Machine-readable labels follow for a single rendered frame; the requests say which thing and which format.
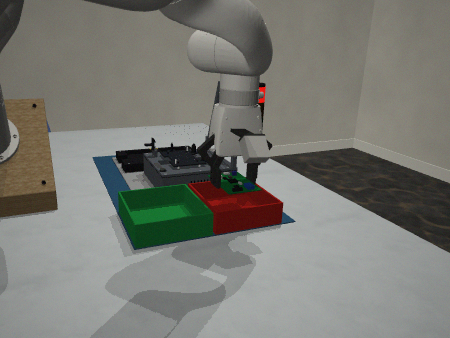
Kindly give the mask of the red open bin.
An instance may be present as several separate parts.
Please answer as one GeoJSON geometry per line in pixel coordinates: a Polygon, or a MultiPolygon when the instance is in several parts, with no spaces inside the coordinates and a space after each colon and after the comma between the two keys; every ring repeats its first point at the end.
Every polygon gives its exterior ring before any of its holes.
{"type": "Polygon", "coordinates": [[[223,234],[282,223],[283,202],[255,184],[261,191],[228,194],[210,181],[188,187],[214,213],[213,232],[223,234]]]}

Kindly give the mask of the green circuit board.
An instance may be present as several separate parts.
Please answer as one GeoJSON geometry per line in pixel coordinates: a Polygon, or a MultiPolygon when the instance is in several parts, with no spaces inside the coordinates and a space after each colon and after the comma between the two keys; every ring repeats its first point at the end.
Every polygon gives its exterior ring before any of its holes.
{"type": "Polygon", "coordinates": [[[262,190],[236,171],[221,174],[221,188],[229,195],[262,190]]]}

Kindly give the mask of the green open-top bin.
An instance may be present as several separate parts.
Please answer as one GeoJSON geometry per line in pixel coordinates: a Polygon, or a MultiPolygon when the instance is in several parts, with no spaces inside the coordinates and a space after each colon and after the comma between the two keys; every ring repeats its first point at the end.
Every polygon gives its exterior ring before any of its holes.
{"type": "Polygon", "coordinates": [[[214,213],[186,184],[120,191],[118,203],[135,248],[213,235],[214,213]]]}

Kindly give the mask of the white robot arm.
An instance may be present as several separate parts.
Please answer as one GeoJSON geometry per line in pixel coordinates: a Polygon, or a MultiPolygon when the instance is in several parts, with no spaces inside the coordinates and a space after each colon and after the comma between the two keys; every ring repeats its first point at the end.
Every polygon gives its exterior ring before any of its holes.
{"type": "MultiPolygon", "coordinates": [[[[220,73],[219,102],[253,106],[264,97],[260,75],[269,68],[272,41],[264,19],[249,0],[84,0],[129,11],[156,11],[197,29],[187,44],[191,64],[204,72],[220,73]]],[[[24,0],[0,0],[0,53],[18,27],[24,0]]],[[[244,163],[265,163],[270,152],[265,134],[231,129],[239,136],[244,163]]],[[[0,84],[0,165],[20,144],[16,126],[7,118],[0,84]],[[3,160],[1,160],[3,159],[3,160]]]]}

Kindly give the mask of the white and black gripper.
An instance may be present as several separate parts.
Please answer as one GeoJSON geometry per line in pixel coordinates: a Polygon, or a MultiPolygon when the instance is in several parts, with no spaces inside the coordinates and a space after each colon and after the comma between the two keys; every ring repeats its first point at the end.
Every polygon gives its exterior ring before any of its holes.
{"type": "MultiPolygon", "coordinates": [[[[242,156],[240,137],[231,129],[246,129],[254,134],[262,134],[262,115],[260,105],[234,106],[219,102],[214,105],[209,138],[197,148],[197,152],[210,167],[210,182],[221,187],[221,169],[225,157],[242,156]],[[227,118],[227,119],[226,119],[227,118]],[[214,145],[214,148],[211,147],[214,145]],[[207,150],[213,155],[210,157],[207,150]]],[[[246,178],[256,184],[258,166],[261,163],[247,163],[246,178]]]]}

